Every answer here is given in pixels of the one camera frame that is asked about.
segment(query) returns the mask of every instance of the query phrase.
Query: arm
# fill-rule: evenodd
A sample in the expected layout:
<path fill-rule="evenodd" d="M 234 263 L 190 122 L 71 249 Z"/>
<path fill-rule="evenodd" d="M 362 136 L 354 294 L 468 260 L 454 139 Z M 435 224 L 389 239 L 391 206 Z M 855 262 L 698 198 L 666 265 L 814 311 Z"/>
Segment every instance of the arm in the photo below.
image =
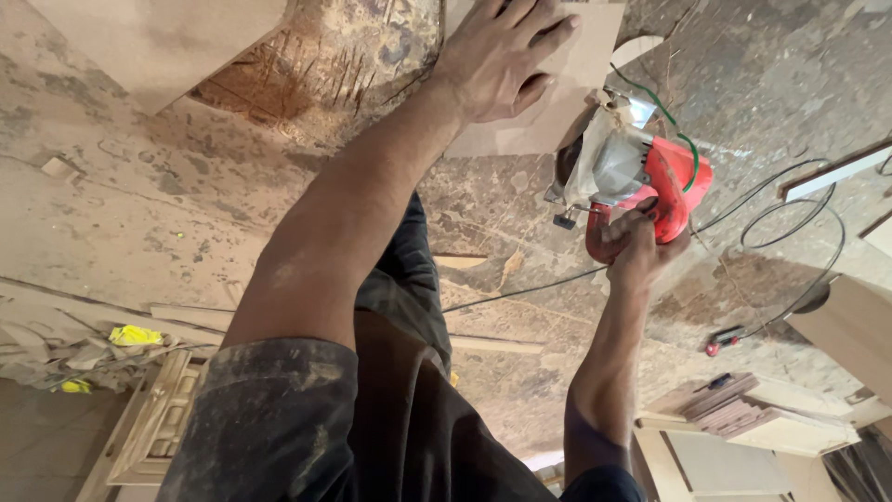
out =
<path fill-rule="evenodd" d="M 646 200 L 639 205 L 649 205 Z M 629 246 L 607 269 L 610 297 L 589 353 L 567 392 L 564 450 L 566 483 L 592 467 L 614 464 L 631 471 L 629 447 L 635 414 L 638 354 L 650 290 L 663 269 L 690 243 L 685 232 L 658 246 L 654 224 L 630 211 L 610 225 L 605 240 L 630 232 Z"/>
<path fill-rule="evenodd" d="M 260 255 L 223 347 L 311 337 L 355 349 L 353 302 L 425 171 L 470 122 L 514 117 L 550 83 L 536 65 L 572 33 L 556 0 L 480 0 L 429 79 L 310 183 Z"/>

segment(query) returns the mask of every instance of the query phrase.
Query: green wire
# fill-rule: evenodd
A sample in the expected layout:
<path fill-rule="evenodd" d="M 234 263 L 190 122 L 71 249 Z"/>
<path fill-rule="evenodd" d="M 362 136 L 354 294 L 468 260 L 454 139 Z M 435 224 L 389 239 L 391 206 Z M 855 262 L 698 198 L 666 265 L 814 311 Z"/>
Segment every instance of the green wire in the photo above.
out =
<path fill-rule="evenodd" d="M 643 90 L 644 92 L 648 93 L 648 96 L 650 96 L 650 99 L 653 99 L 654 103 L 656 103 L 657 106 L 660 107 L 660 110 L 663 111 L 663 115 L 665 115 L 666 118 L 669 119 L 669 122 L 671 122 L 673 126 L 678 127 L 678 122 L 676 122 L 675 119 L 672 117 L 672 114 L 669 113 L 668 110 L 666 110 L 665 106 L 663 106 L 663 102 L 660 101 L 660 98 L 657 97 L 656 94 L 654 94 L 654 91 L 642 86 L 638 82 L 633 82 L 633 81 L 625 78 L 625 75 L 620 73 L 619 69 L 616 68 L 616 66 L 613 63 L 610 63 L 610 66 L 613 67 L 614 71 L 616 71 L 616 74 L 619 75 L 619 78 L 625 80 L 625 82 L 627 84 L 629 84 L 630 86 L 639 88 L 639 89 Z M 694 186 L 694 180 L 697 179 L 697 173 L 700 172 L 700 153 L 697 151 L 697 147 L 694 146 L 694 142 L 691 141 L 690 138 L 681 134 L 680 132 L 678 133 L 678 137 L 681 139 L 684 139 L 685 141 L 688 142 L 688 145 L 690 145 L 690 151 L 691 151 L 691 153 L 694 154 L 694 174 L 693 174 L 693 176 L 690 177 L 690 181 L 688 181 L 688 185 L 681 190 L 682 192 L 687 193 L 687 191 L 690 190 L 690 188 Z"/>

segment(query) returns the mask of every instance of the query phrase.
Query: forearm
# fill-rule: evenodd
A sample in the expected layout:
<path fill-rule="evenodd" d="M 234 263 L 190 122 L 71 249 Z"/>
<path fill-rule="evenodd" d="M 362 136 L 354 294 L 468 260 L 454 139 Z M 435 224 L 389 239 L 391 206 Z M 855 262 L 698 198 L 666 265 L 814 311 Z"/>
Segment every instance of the forearm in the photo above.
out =
<path fill-rule="evenodd" d="M 601 462 L 594 456 L 609 456 L 628 467 L 627 452 L 635 414 L 638 354 L 647 316 L 648 295 L 614 289 L 601 316 L 588 354 L 567 392 L 568 422 L 582 420 L 611 445 L 604 452 L 574 452 L 572 424 L 566 427 L 567 475 L 575 476 Z"/>
<path fill-rule="evenodd" d="M 466 122 L 452 89 L 432 80 L 333 158 L 260 255 L 224 346 L 309 336 L 353 348 L 356 291 Z"/>

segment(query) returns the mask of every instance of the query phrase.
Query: hand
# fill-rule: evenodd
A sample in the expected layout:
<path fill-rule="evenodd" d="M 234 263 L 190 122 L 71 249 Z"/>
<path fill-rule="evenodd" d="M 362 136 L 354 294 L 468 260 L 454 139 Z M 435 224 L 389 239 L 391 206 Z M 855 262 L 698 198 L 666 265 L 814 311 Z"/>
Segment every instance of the hand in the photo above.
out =
<path fill-rule="evenodd" d="M 478 0 L 446 41 L 432 79 L 449 82 L 468 121 L 517 117 L 554 80 L 536 66 L 566 42 L 581 19 L 556 16 L 558 0 Z M 554 27 L 531 45 L 536 35 Z"/>
<path fill-rule="evenodd" d="M 623 214 L 604 229 L 604 242 L 618 240 L 627 232 L 631 237 L 629 246 L 607 269 L 607 278 L 612 288 L 649 295 L 665 267 L 690 245 L 687 230 L 672 242 L 657 245 L 654 223 L 644 215 L 655 200 L 654 197 L 644 199 L 635 209 Z"/>

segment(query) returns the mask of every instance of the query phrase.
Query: black cable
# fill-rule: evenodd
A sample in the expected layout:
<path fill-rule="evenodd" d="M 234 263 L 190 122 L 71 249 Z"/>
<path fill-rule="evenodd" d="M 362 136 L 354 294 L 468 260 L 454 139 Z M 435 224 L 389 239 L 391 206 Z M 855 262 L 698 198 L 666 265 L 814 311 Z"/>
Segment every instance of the black cable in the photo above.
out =
<path fill-rule="evenodd" d="M 787 169 L 784 169 L 784 170 L 782 170 L 782 171 L 780 171 L 780 172 L 777 172 L 777 173 L 773 174 L 772 176 L 768 177 L 767 179 L 765 179 L 765 180 L 759 182 L 759 183 L 758 183 L 755 187 L 753 187 L 752 189 L 748 190 L 746 193 L 744 193 L 742 196 L 740 196 L 740 197 L 738 198 L 738 200 L 736 200 L 735 202 L 733 202 L 733 203 L 731 203 L 730 205 L 728 205 L 728 208 L 726 208 L 724 211 L 722 211 L 722 212 L 721 212 L 718 216 L 716 216 L 712 221 L 710 221 L 709 223 L 706 223 L 706 224 L 704 224 L 703 226 L 701 226 L 700 228 L 696 229 L 694 232 L 692 232 L 692 234 L 694 234 L 694 233 L 699 233 L 699 232 L 704 231 L 704 230 L 708 230 L 708 229 L 714 227 L 715 225 L 717 225 L 718 223 L 723 222 L 726 218 L 728 218 L 728 217 L 731 216 L 732 214 L 736 213 L 736 212 L 737 212 L 737 211 L 738 211 L 744 204 L 746 204 L 747 202 L 749 202 L 753 197 L 755 197 L 756 195 L 758 195 L 759 192 L 761 192 L 761 191 L 764 190 L 766 187 L 768 187 L 769 185 L 771 185 L 775 180 L 777 180 L 779 177 L 783 176 L 784 174 L 787 174 L 788 172 L 791 172 L 791 171 L 794 171 L 794 170 L 796 170 L 796 169 L 799 169 L 800 167 L 802 167 L 802 166 L 804 166 L 804 165 L 808 165 L 809 163 L 829 162 L 829 161 L 830 161 L 830 160 L 829 160 L 829 159 L 826 159 L 826 158 L 809 159 L 809 160 L 806 160 L 806 161 L 803 161 L 803 162 L 794 164 L 794 165 L 788 167 Z M 833 214 L 833 216 L 837 219 L 837 222 L 839 223 L 839 227 L 841 228 L 841 231 L 842 231 L 842 237 L 841 237 L 841 239 L 840 239 L 840 241 L 839 241 L 839 246 L 837 247 L 836 252 L 833 254 L 833 257 L 830 259 L 830 261 L 828 262 L 827 266 L 824 267 L 824 269 L 823 269 L 823 271 L 821 272 L 821 274 L 818 275 L 817 279 L 815 279 L 815 280 L 812 282 L 812 284 L 808 287 L 808 289 L 806 289 L 805 292 L 804 292 L 799 298 L 797 298 L 797 300 L 796 300 L 795 302 L 793 302 L 789 307 L 787 307 L 787 308 L 784 310 L 783 313 L 781 313 L 781 314 L 775 316 L 773 319 L 771 319 L 769 322 L 767 322 L 766 325 L 767 325 L 767 324 L 771 324 L 772 322 L 776 322 L 776 321 L 778 321 L 779 319 L 781 319 L 781 318 L 784 317 L 785 315 L 787 315 L 787 314 L 789 314 L 790 312 L 792 312 L 793 310 L 795 310 L 797 304 L 798 304 L 799 302 L 801 302 L 804 298 L 806 298 L 806 297 L 812 292 L 812 290 L 813 290 L 815 287 L 817 287 L 817 285 L 818 285 L 819 283 L 821 283 L 821 281 L 827 276 L 827 274 L 830 273 L 830 270 L 833 268 L 833 265 L 836 264 L 837 260 L 839 259 L 839 256 L 842 254 L 843 247 L 844 247 L 845 244 L 846 244 L 846 225 L 843 223 L 842 218 L 839 217 L 839 214 L 837 214 L 837 213 L 836 213 L 835 211 L 833 211 L 831 208 L 827 207 L 827 204 L 830 202 L 830 198 L 833 197 L 833 193 L 834 193 L 835 189 L 836 189 L 836 183 L 830 185 L 830 187 L 829 187 L 828 190 L 827 190 L 827 193 L 825 193 L 824 196 L 821 197 L 821 199 L 819 199 L 819 200 L 812 200 L 812 199 L 797 199 L 797 200 L 793 200 L 793 201 L 789 201 L 789 202 L 781 202 L 781 203 L 778 203 L 778 204 L 776 204 L 776 205 L 772 205 L 772 206 L 766 208 L 764 211 L 762 211 L 762 212 L 761 212 L 759 215 L 757 215 L 755 218 L 753 218 L 749 223 L 747 223 L 747 225 L 744 227 L 743 231 L 740 233 L 740 244 L 741 244 L 743 247 L 747 247 L 747 248 L 750 248 L 750 249 L 760 249 L 760 248 L 762 248 L 762 247 L 767 247 L 767 246 L 770 246 L 770 245 L 772 245 L 772 244 L 776 244 L 776 243 L 782 241 L 783 239 L 792 236 L 793 234 L 795 234 L 795 233 L 798 232 L 799 230 L 801 230 L 801 229 L 802 229 L 803 227 L 805 227 L 809 222 L 811 222 L 815 217 L 817 217 L 818 213 L 820 213 L 821 210 L 823 210 L 823 209 L 826 209 L 826 210 L 830 211 L 831 214 Z M 776 211 L 779 211 L 780 209 L 782 209 L 782 208 L 784 208 L 784 207 L 788 207 L 788 206 L 793 205 L 793 204 L 815 204 L 816 207 L 815 207 L 815 209 L 812 210 L 812 212 L 810 212 L 805 218 L 803 218 L 802 221 L 800 221 L 799 223 L 797 223 L 797 225 L 794 226 L 793 229 L 788 230 L 787 232 L 783 233 L 780 237 L 775 238 L 775 239 L 773 239 L 773 240 L 770 240 L 769 242 L 765 242 L 765 243 L 761 243 L 761 244 L 756 244 L 756 245 L 753 245 L 753 246 L 750 246 L 750 245 L 748 245 L 748 244 L 746 243 L 746 237 L 747 237 L 747 234 L 748 234 L 748 233 L 753 229 L 753 227 L 756 226 L 762 219 L 764 219 L 765 217 L 767 217 L 767 216 L 768 216 L 769 214 L 771 214 L 771 213 L 774 213 L 774 212 L 776 212 Z M 569 278 L 566 278 L 566 279 L 558 280 L 558 281 L 556 281 L 556 282 L 552 282 L 552 283 L 550 283 L 550 284 L 546 284 L 546 285 L 544 285 L 544 286 L 537 286 L 537 287 L 535 287 L 535 288 L 529 288 L 529 289 L 521 289 L 521 290 L 519 290 L 519 291 L 514 291 L 514 292 L 512 292 L 512 293 L 507 293 L 507 294 L 505 294 L 505 295 L 501 295 L 501 296 L 498 296 L 498 297 L 486 298 L 486 299 L 483 299 L 483 300 L 477 300 L 477 301 L 475 301 L 475 302 L 471 302 L 471 303 L 468 303 L 468 304 L 463 304 L 463 305 L 453 306 L 453 307 L 450 307 L 450 308 L 447 308 L 447 309 L 443 310 L 443 313 L 446 314 L 446 313 L 448 313 L 448 312 L 454 312 L 454 311 L 456 311 L 456 310 L 460 310 L 460 309 L 463 309 L 463 308 L 468 308 L 469 306 L 485 304 L 485 303 L 494 302 L 494 301 L 496 301 L 496 300 L 501 300 L 501 299 L 508 298 L 508 297 L 514 297 L 514 296 L 517 296 L 517 295 L 523 295 L 524 293 L 532 293 L 532 292 L 534 292 L 534 291 L 540 291 L 540 290 L 542 290 L 542 289 L 553 288 L 553 287 L 555 287 L 555 286 L 560 286 L 561 284 L 566 284 L 567 282 L 570 282 L 570 281 L 572 281 L 572 280 L 581 279 L 581 278 L 583 278 L 583 277 L 586 277 L 586 276 L 592 275 L 592 274 L 594 274 L 594 273 L 600 272 L 600 271 L 602 271 L 602 270 L 605 270 L 606 268 L 607 268 L 606 266 L 602 266 L 602 267 L 599 267 L 599 268 L 594 269 L 594 270 L 590 270 L 590 271 L 587 271 L 587 272 L 583 272 L 583 273 L 577 274 L 577 275 L 575 275 L 575 276 L 573 276 L 573 277 L 569 277 Z M 762 330 L 762 329 L 764 329 L 764 326 L 762 326 L 762 327 L 760 327 L 759 329 L 757 329 L 757 330 L 755 330 L 755 331 L 752 331 L 752 332 L 750 332 L 750 333 L 748 333 L 748 334 L 746 334 L 746 335 L 743 335 L 741 338 L 750 337 L 750 336 L 752 336 L 752 335 L 758 333 L 758 332 L 759 332 L 760 330 Z"/>

